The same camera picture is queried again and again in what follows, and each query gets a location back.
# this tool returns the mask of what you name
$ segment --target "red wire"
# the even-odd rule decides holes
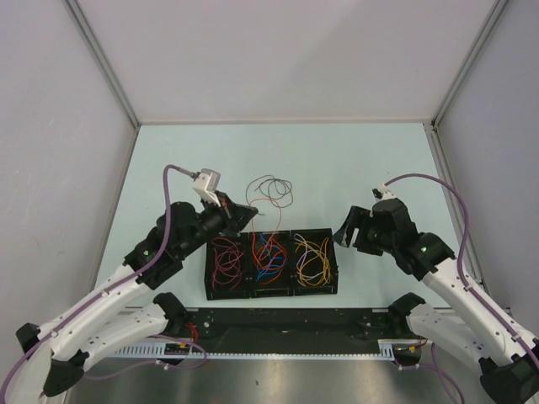
[[[196,343],[199,340],[199,332],[197,331],[195,324],[188,322],[185,325],[191,330],[191,339]]]
[[[235,242],[224,237],[214,238],[211,244],[214,246],[213,252],[215,254],[215,269],[211,276],[211,287],[216,290],[217,284],[233,283],[229,288],[229,290],[233,290],[242,281],[241,258],[243,252],[240,252]]]
[[[251,225],[252,225],[252,229],[253,229],[253,242],[252,242],[252,246],[251,246],[251,253],[253,254],[253,260],[254,260],[255,267],[259,271],[259,273],[263,272],[263,271],[265,271],[267,273],[270,273],[270,274],[275,273],[275,276],[272,279],[270,279],[269,281],[267,281],[267,282],[259,282],[259,283],[260,284],[270,284],[272,282],[275,282],[280,277],[280,275],[283,272],[283,269],[285,268],[286,259],[288,258],[288,254],[286,252],[286,249],[275,240],[275,233],[279,230],[279,226],[280,226],[280,223],[282,221],[282,208],[280,207],[279,203],[277,202],[277,199],[273,199],[273,198],[257,198],[257,199],[253,199],[248,203],[249,206],[251,206],[251,204],[253,202],[256,202],[258,200],[268,200],[268,201],[272,202],[274,204],[274,206],[276,206],[279,209],[279,221],[277,222],[277,227],[271,233],[271,235],[269,236],[267,242],[265,244],[263,244],[258,250],[256,249],[256,233],[254,232],[254,219],[251,220]],[[267,258],[270,257],[270,253],[274,249],[276,249],[277,252],[274,254],[274,256],[266,264],[264,264],[264,260],[266,260]],[[283,257],[282,264],[279,267],[271,268],[271,265],[273,264],[274,260],[277,257],[279,257],[280,255],[282,255],[282,257]]]

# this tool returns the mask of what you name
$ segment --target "wire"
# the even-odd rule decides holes
[[[254,188],[254,192],[260,192],[264,198],[249,200],[249,190],[257,183],[258,185]],[[271,174],[263,175],[262,177],[254,179],[247,185],[247,188],[245,189],[245,200],[249,206],[255,201],[268,200],[279,210],[279,222],[277,223],[277,227],[271,234],[269,234],[267,239],[263,233],[260,233],[258,236],[256,235],[254,232],[254,219],[251,220],[253,228],[251,253],[253,254],[253,265],[258,272],[255,282],[258,284],[271,284],[280,277],[288,262],[288,252],[282,244],[276,241],[275,233],[279,230],[280,222],[282,220],[282,210],[294,203],[292,182],[286,179],[276,178]]]
[[[446,381],[449,381],[453,385],[453,387],[455,388],[456,392],[458,393],[461,399],[461,404],[466,404],[466,399],[464,398],[464,393],[462,392],[461,388],[456,383],[456,381],[452,377],[450,377],[444,370],[439,369],[438,367],[430,365],[430,364],[416,364],[416,365],[411,365],[411,366],[402,366],[396,359],[395,359],[394,364],[398,367],[399,370],[427,369],[427,370],[435,371],[436,373],[438,373],[438,375],[441,375],[441,377],[443,377]],[[455,400],[453,395],[449,393],[447,394],[449,395],[451,401],[457,404],[457,401]]]
[[[199,368],[200,366],[202,366],[208,360],[208,353],[206,352],[206,350],[203,349],[200,345],[198,345],[195,342],[187,341],[187,340],[181,339],[181,338],[169,337],[168,335],[162,335],[162,334],[155,335],[154,337],[155,338],[166,338],[166,339],[169,339],[171,341],[175,341],[177,343],[184,343],[185,345],[189,345],[190,347],[198,349],[204,355],[204,358],[201,361],[197,362],[196,364],[190,364],[190,365],[186,365],[186,366],[180,366],[178,364],[167,364],[166,362],[162,362],[159,359],[157,359],[157,360],[150,359],[150,360],[145,360],[145,361],[142,361],[142,362],[138,362],[136,364],[133,364],[132,366],[128,366],[127,368],[124,368],[124,369],[119,370],[117,372],[111,373],[110,375],[105,375],[105,376],[84,375],[84,379],[88,379],[88,380],[91,380],[91,381],[110,380],[110,379],[114,379],[117,376],[123,375],[123,374],[125,374],[127,372],[130,372],[133,369],[139,368],[141,366],[146,366],[147,364],[160,365],[160,366],[164,367],[165,370],[167,370],[168,368],[172,368],[172,369],[195,369],[195,368]]]
[[[288,260],[288,252],[275,240],[275,233],[272,233],[268,240],[263,233],[258,237],[261,241],[260,247],[256,248],[257,235],[253,232],[253,260],[258,271],[256,282],[260,284],[271,284],[275,282],[283,272]],[[261,282],[262,278],[269,277],[269,280]]]
[[[305,248],[305,252],[296,263],[296,271],[298,274],[298,282],[302,286],[320,286],[322,284],[330,284],[333,280],[331,274],[331,265],[329,264],[328,259],[328,242],[329,238],[326,237],[321,245],[318,245],[315,242],[308,242],[301,234],[296,233],[294,235],[294,240],[296,241],[296,253],[301,247]],[[309,263],[317,263],[318,260],[322,263],[322,269],[320,272],[314,275],[304,274],[303,271],[309,265]]]
[[[13,366],[13,368],[8,372],[8,375],[4,379],[2,383],[2,388],[0,389],[0,397],[2,398],[2,404],[6,404],[6,393],[8,391],[9,384],[11,383],[14,376],[17,374],[17,371],[21,368],[21,366],[28,360],[32,354],[39,349],[39,347],[51,339],[53,333],[58,333],[62,328],[64,328],[67,324],[69,324],[74,318],[79,316],[81,313],[83,313],[86,309],[88,309],[93,303],[95,303],[97,300],[101,299],[103,295],[108,295],[111,290],[115,289],[116,287],[124,284],[125,282],[130,281],[131,279],[134,279],[138,277],[140,274],[147,271],[149,268],[152,267],[152,265],[163,255],[163,252],[165,250],[165,247],[167,246],[168,236],[170,235],[170,226],[171,226],[171,209],[170,209],[170,193],[168,191],[168,171],[170,170],[176,170],[182,174],[185,174],[191,178],[195,178],[197,174],[188,171],[184,168],[174,166],[172,164],[168,164],[163,169],[163,192],[165,197],[165,228],[164,228],[164,235],[163,235],[163,241],[161,242],[161,246],[157,250],[157,253],[155,256],[150,259],[144,265],[142,268],[134,272],[133,274],[130,274],[123,279],[118,280],[117,282],[114,282],[111,286],[108,286],[104,289],[102,293],[96,294],[89,298],[86,302],[81,304],[81,306],[73,311],[72,314],[67,316],[62,322],[60,322],[56,327],[54,327],[48,334],[46,334],[38,343],[36,343],[31,349],[29,349],[20,359],[17,361],[17,363]]]
[[[215,254],[214,270],[211,275],[211,287],[230,285],[233,290],[242,281],[242,256],[237,243],[225,238],[216,237],[211,241]]]
[[[466,249],[466,243],[468,241],[468,238],[470,237],[470,215],[468,213],[468,208],[466,206],[466,203],[464,202],[464,199],[461,197],[461,195],[458,193],[458,191],[449,185],[447,182],[432,177],[427,174],[420,174],[420,173],[410,173],[410,174],[404,174],[400,175],[398,177],[395,177],[385,183],[385,185],[388,187],[392,183],[396,183],[397,181],[400,181],[401,179],[405,178],[426,178],[430,181],[434,181],[435,183],[439,183],[443,187],[445,187],[447,190],[449,190],[453,195],[455,195],[456,200],[458,200],[459,204],[462,208],[462,214],[464,215],[464,232],[462,233],[462,239],[461,239],[461,245],[458,249],[458,256],[456,258],[456,270],[459,274],[459,277],[461,278],[461,282],[464,284],[464,287],[466,290],[468,290],[475,298],[476,300],[481,303],[481,305],[487,309],[490,314],[498,320],[498,322],[504,326],[504,328],[507,330],[509,334],[511,334],[511,337],[524,349],[524,351],[530,356],[531,361],[534,363],[534,365],[539,369],[539,358],[534,354],[534,352],[531,350],[530,347],[528,347],[527,343],[524,342],[520,334],[494,309],[482,296],[479,292],[477,292],[473,287],[471,287],[470,282],[468,282],[468,275],[464,273],[464,266],[463,266],[463,260],[464,260],[464,252]]]
[[[432,343],[432,345],[430,345],[430,353],[432,355],[432,364],[434,365],[436,369],[436,373],[438,374],[438,377],[440,378],[441,385],[444,386],[444,390],[446,391],[449,398],[451,398],[451,401],[453,401],[456,404],[456,398],[451,394],[451,390],[449,389],[449,386],[446,383],[446,379],[443,377],[440,366],[438,365],[438,359],[436,358],[436,344],[435,343]]]
[[[254,189],[255,192],[259,191],[276,208],[284,209],[291,206],[294,203],[294,194],[292,193],[292,183],[288,181],[287,179],[276,178],[275,176],[271,174],[266,174],[266,175],[263,175],[262,177],[258,177],[248,184],[247,188],[245,189],[245,200],[247,201],[247,203],[249,203],[249,199],[248,199],[249,188],[253,186],[257,181],[260,181],[263,178],[265,178],[265,180],[259,183],[259,185]],[[272,194],[272,185],[273,185],[273,190],[275,191],[277,196],[273,196],[274,194]],[[287,195],[290,195],[290,201],[287,204],[277,203],[277,201],[284,199]]]
[[[194,343],[196,343],[199,340],[199,332],[196,329],[196,325],[193,324],[192,322],[188,322],[185,325],[191,330],[191,339],[193,340]]]
[[[422,343],[410,345],[410,346],[402,347],[402,348],[395,348],[395,350],[396,351],[415,351],[416,349],[420,349],[424,347],[428,341],[429,341],[428,339],[425,339]]]
[[[260,233],[257,236],[257,234],[254,232],[254,218],[251,220],[251,228],[253,229],[251,254],[253,255],[253,265],[258,272],[258,276],[255,281],[259,284],[270,284],[275,282],[280,277],[283,269],[286,267],[288,252],[286,251],[286,248],[275,240],[275,233],[279,230],[279,226],[282,221],[282,209],[280,205],[276,201],[272,201],[269,198],[253,199],[249,201],[248,204],[251,206],[254,202],[260,200],[268,200],[272,203],[275,202],[277,204],[277,208],[279,209],[279,221],[277,222],[277,227],[272,233],[270,233],[267,240],[264,233]],[[264,276],[270,276],[271,278],[269,281],[260,282]]]

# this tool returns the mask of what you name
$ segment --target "black joint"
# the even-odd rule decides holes
[[[43,392],[47,397],[58,396],[71,389],[84,376],[84,361],[89,356],[88,352],[78,352],[68,361],[53,359],[51,371],[43,385]]]
[[[159,359],[159,362],[164,362],[165,364],[171,364],[172,366],[178,366],[184,361],[184,359]]]
[[[357,251],[361,253],[381,256],[383,254],[383,250],[381,250],[378,246],[373,245],[369,241],[369,236],[372,230],[371,228],[371,211],[360,208],[359,206],[352,206],[343,225],[337,230],[337,232],[335,232],[333,240],[341,247],[350,247],[350,245],[353,245],[353,247],[355,247]],[[354,243],[352,244],[352,238],[356,229],[359,231]]]
[[[436,273],[436,265],[448,258],[455,259],[453,250],[433,233],[420,233],[417,241],[406,248],[404,255],[408,257],[412,274],[419,281],[428,273]]]
[[[40,328],[35,324],[27,322],[20,329],[17,330],[15,335],[19,340],[21,348],[26,354],[34,347],[34,345],[36,345],[40,341],[38,339],[38,335],[40,335]]]
[[[153,303],[159,305],[165,312],[165,318],[168,324],[163,334],[170,337],[177,337],[187,322],[187,310],[178,298],[171,292],[160,293],[155,297]]]
[[[216,191],[222,206],[202,201],[205,209],[197,213],[187,202],[170,205],[170,233],[163,254],[137,279],[151,290],[157,289],[182,269],[182,261],[220,234],[239,233],[256,216],[254,207],[236,205],[226,194]],[[125,256],[125,265],[137,271],[153,260],[163,242],[166,217],[157,219],[157,225]]]
[[[382,199],[382,196],[383,196],[383,195],[382,195],[382,192],[380,192],[378,189],[373,188],[373,189],[372,189],[372,194],[374,195],[374,197],[375,197],[376,199]]]
[[[389,316],[392,321],[392,328],[400,338],[409,338],[414,333],[410,330],[406,317],[408,317],[412,310],[419,306],[424,305],[423,298],[417,296],[414,293],[407,293],[406,295],[396,299],[389,307]]]
[[[539,347],[532,349],[539,354]],[[481,385],[496,403],[523,403],[539,391],[539,371],[527,353],[511,356],[512,364],[498,366],[491,358],[480,359]]]

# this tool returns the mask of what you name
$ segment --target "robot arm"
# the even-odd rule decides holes
[[[371,210],[352,206],[334,241],[349,247],[358,231],[353,247],[372,255],[390,253],[404,273],[441,296],[469,329],[439,315],[413,294],[394,302],[390,311],[401,316],[410,331],[478,371],[483,388],[496,402],[525,402],[538,392],[539,370],[522,346],[524,343],[538,355],[535,335],[509,317],[466,270],[457,270],[453,251],[437,235],[417,231],[401,200],[385,188],[375,189],[374,194],[379,201]]]
[[[191,174],[204,206],[200,213],[187,202],[171,204],[167,214],[157,219],[157,225],[103,284],[51,322],[25,324],[17,331],[27,355],[44,342],[50,347],[51,367],[43,386],[46,396],[66,391],[118,348],[156,334],[177,335],[184,326],[186,310],[170,293],[158,295],[151,305],[126,319],[115,321],[114,317],[131,301],[174,276],[192,252],[221,234],[238,234],[258,213],[256,208],[237,205],[216,190],[219,173],[204,169]],[[12,398],[10,403],[22,402],[17,400]]]

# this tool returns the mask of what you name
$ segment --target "purple cable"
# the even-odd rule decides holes
[[[146,366],[147,364],[159,364],[159,365],[162,365],[162,367],[166,366],[168,368],[173,368],[173,369],[195,369],[195,368],[199,368],[200,366],[202,366],[203,364],[205,364],[208,361],[208,353],[206,352],[205,349],[203,349],[197,343],[192,343],[191,341],[187,341],[187,340],[180,339],[180,338],[169,337],[168,335],[156,335],[154,337],[155,338],[170,339],[171,341],[176,341],[178,343],[184,343],[184,344],[189,345],[189,346],[191,346],[193,348],[197,348],[199,351],[202,352],[202,354],[204,355],[204,358],[200,362],[197,362],[196,364],[190,364],[190,365],[187,365],[187,366],[180,366],[180,365],[176,365],[176,364],[166,364],[164,362],[161,362],[159,359],[144,360],[142,362],[137,362],[136,364],[128,366],[128,367],[126,367],[126,368],[124,368],[122,370],[119,370],[117,372],[111,373],[110,375],[105,375],[105,376],[84,375],[84,379],[88,379],[88,380],[91,380],[91,381],[110,380],[110,379],[114,379],[116,376],[123,375],[124,373],[127,373],[127,372],[129,372],[129,371],[131,371],[131,370],[133,370],[135,368],[139,368],[141,366]]]
[[[446,384],[444,383],[446,380],[449,381],[453,385],[453,387],[455,388],[456,392],[458,393],[459,397],[461,398],[461,404],[466,404],[466,400],[464,398],[464,393],[462,393],[462,390],[459,387],[459,385],[456,383],[456,381],[451,376],[449,376],[444,370],[439,369],[437,366],[432,366],[430,364],[418,364],[417,366],[415,366],[415,365],[402,366],[397,360],[395,360],[395,364],[398,366],[399,370],[417,370],[417,369],[433,370],[434,372],[438,373],[438,375],[440,376],[441,379],[443,378],[442,379],[443,380],[442,384],[444,386],[444,389],[446,390],[447,395],[449,396],[449,398],[451,398],[451,401],[453,401],[454,403],[457,404],[457,401],[455,400],[453,395],[450,394],[449,389],[448,388],[446,389]]]
[[[464,202],[464,199],[460,196],[460,194],[456,191],[456,189],[450,186],[447,182],[442,181],[439,178],[432,177],[427,174],[410,173],[410,174],[399,175],[398,177],[395,177],[394,179],[387,181],[385,185],[388,187],[392,183],[396,183],[397,181],[400,181],[401,179],[405,179],[405,178],[426,178],[436,183],[439,183],[440,185],[448,189],[453,195],[455,195],[455,198],[458,200],[459,204],[461,205],[462,213],[464,214],[464,232],[462,233],[461,245],[458,249],[458,256],[456,258],[456,270],[461,278],[461,282],[464,284],[464,287],[468,287],[470,283],[468,282],[464,274],[464,267],[462,265],[462,261],[464,260],[464,249],[466,248],[466,242],[468,238],[470,237],[470,215],[468,214],[468,208],[466,206],[466,203]],[[502,326],[504,326],[507,332],[511,334],[511,337],[516,342],[518,342],[519,345],[530,356],[531,361],[534,363],[537,369],[539,369],[539,359],[533,353],[531,348],[528,347],[528,345],[524,342],[524,340],[519,335],[519,333],[479,294],[479,292],[477,292],[474,288],[470,288],[468,290],[479,301],[479,303],[481,303],[483,307],[487,309],[488,312],[490,312],[490,314],[492,314]]]
[[[152,267],[152,265],[163,255],[163,252],[165,250],[165,247],[167,246],[168,236],[170,234],[170,222],[171,222],[171,213],[170,213],[170,193],[168,192],[168,171],[169,170],[176,170],[182,174],[185,174],[191,178],[195,177],[195,173],[188,171],[184,168],[174,166],[173,164],[168,164],[163,169],[163,191],[165,195],[165,231],[163,235],[163,241],[161,242],[161,247],[157,250],[157,253],[155,256],[147,262],[146,265],[144,265],[142,268],[140,268],[138,271],[134,272],[131,275],[126,276],[123,279],[120,279],[119,281],[113,283],[111,286],[104,289],[104,292],[109,293],[112,289],[120,286],[121,284],[124,284],[125,282],[128,282],[129,280],[136,278],[146,270]],[[16,375],[17,371],[20,369],[20,367],[24,364],[24,362],[41,346],[42,343],[47,341],[51,338],[52,334],[54,332],[59,332],[62,328],[64,328],[69,322],[71,322],[75,317],[80,315],[83,311],[88,309],[93,303],[95,303],[97,300],[101,298],[102,294],[97,294],[91,299],[89,299],[86,303],[84,303],[82,306],[80,306],[78,309],[76,309],[70,316],[66,317],[66,319],[58,324],[57,327],[53,328],[51,332],[49,332],[47,335],[43,337],[32,349],[30,349],[28,352],[26,352],[19,361],[14,365],[14,367],[8,372],[8,375],[4,379],[2,383],[2,389],[0,389],[0,397],[2,397],[2,404],[6,404],[6,393],[8,391],[9,383],[11,383],[11,380]]]
[[[451,401],[453,401],[456,404],[456,398],[453,397],[453,395],[451,394],[451,390],[449,390],[449,386],[446,383],[446,379],[443,377],[442,369],[440,369],[440,366],[438,366],[438,359],[436,358],[436,344],[435,343],[432,343],[430,345],[430,353],[432,355],[432,364],[434,365],[436,369],[436,373],[438,374],[438,377],[440,378],[441,385],[444,386],[444,390],[446,391],[449,398],[451,398]]]

